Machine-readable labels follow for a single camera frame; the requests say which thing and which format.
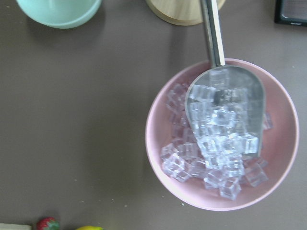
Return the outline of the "pile of clear ice cubes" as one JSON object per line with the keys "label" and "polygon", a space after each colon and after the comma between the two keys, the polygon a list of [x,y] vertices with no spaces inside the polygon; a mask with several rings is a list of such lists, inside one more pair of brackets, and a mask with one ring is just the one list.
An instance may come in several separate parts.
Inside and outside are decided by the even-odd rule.
{"label": "pile of clear ice cubes", "polygon": [[251,91],[231,87],[224,70],[213,71],[208,84],[176,84],[168,93],[172,141],[160,151],[163,172],[184,183],[203,180],[208,190],[235,200],[246,184],[256,187],[268,180],[267,161],[258,156],[260,139],[249,117],[258,101]]}

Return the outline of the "metal ice scoop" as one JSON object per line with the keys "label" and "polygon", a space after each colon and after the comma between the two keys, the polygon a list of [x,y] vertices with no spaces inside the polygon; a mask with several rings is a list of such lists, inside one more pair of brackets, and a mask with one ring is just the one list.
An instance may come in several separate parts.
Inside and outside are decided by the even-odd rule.
{"label": "metal ice scoop", "polygon": [[211,94],[211,88],[208,84],[213,80],[219,82],[221,92],[218,92],[218,88],[216,88],[210,102],[216,104],[229,103],[232,98],[227,96],[226,93],[242,90],[247,98],[247,107],[243,111],[248,117],[255,118],[254,122],[247,125],[247,130],[257,139],[256,145],[248,145],[250,149],[248,156],[259,156],[262,146],[263,113],[266,105],[264,86],[259,77],[251,71],[239,66],[226,64],[216,1],[202,0],[201,12],[211,68],[201,73],[187,90],[185,97],[187,118],[191,122],[193,115],[197,114],[193,112],[192,104],[197,101],[205,102],[206,100],[200,98],[200,96]]}

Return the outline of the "wooden cup stand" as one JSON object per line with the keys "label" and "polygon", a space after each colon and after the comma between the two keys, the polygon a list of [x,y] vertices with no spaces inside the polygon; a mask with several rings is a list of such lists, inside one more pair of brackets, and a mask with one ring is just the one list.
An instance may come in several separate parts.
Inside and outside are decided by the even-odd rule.
{"label": "wooden cup stand", "polygon": [[146,0],[145,2],[156,16],[170,24],[204,25],[200,0]]}

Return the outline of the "pink bowl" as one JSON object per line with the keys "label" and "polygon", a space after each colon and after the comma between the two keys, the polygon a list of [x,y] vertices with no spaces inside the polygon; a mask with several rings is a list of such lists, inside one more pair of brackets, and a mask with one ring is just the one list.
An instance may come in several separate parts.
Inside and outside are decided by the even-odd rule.
{"label": "pink bowl", "polygon": [[171,78],[156,96],[149,111],[145,142],[151,167],[160,182],[174,196],[185,203],[211,211],[230,211],[251,206],[270,195],[285,179],[296,157],[299,145],[299,121],[293,101],[280,82],[266,70],[243,60],[227,58],[227,64],[244,67],[256,74],[266,92],[266,111],[273,127],[263,134],[261,156],[268,162],[268,180],[257,187],[245,185],[236,200],[220,197],[214,190],[206,190],[199,179],[181,183],[168,177],[161,168],[161,148],[171,140],[170,111],[166,107],[167,93],[177,83],[192,80],[206,71],[210,64],[200,62],[183,69]]}

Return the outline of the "yellow lemon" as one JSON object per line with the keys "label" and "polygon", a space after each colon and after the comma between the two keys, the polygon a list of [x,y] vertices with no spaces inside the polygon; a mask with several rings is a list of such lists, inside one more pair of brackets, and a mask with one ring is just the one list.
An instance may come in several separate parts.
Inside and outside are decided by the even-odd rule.
{"label": "yellow lemon", "polygon": [[87,225],[87,226],[81,226],[81,227],[77,228],[76,230],[104,230],[104,229],[102,227],[99,227],[99,226]]}

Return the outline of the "mint green bowl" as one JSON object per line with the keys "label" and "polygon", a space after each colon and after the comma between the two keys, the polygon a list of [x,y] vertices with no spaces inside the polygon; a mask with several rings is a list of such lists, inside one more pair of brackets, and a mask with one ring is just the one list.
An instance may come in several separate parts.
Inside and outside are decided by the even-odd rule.
{"label": "mint green bowl", "polygon": [[59,29],[71,29],[88,22],[101,6],[100,0],[18,0],[32,20]]}

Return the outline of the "red strawberry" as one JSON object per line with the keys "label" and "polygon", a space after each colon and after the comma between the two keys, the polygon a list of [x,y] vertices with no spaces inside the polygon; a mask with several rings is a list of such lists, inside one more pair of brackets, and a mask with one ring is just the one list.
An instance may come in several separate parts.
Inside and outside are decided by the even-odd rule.
{"label": "red strawberry", "polygon": [[59,230],[59,222],[53,217],[45,217],[36,223],[37,230]]}

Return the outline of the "black framed tray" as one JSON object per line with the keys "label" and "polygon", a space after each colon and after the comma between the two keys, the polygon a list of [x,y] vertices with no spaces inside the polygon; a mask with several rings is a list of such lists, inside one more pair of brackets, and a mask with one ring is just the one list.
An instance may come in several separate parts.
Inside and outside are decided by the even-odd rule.
{"label": "black framed tray", "polygon": [[307,26],[307,0],[276,0],[274,22]]}

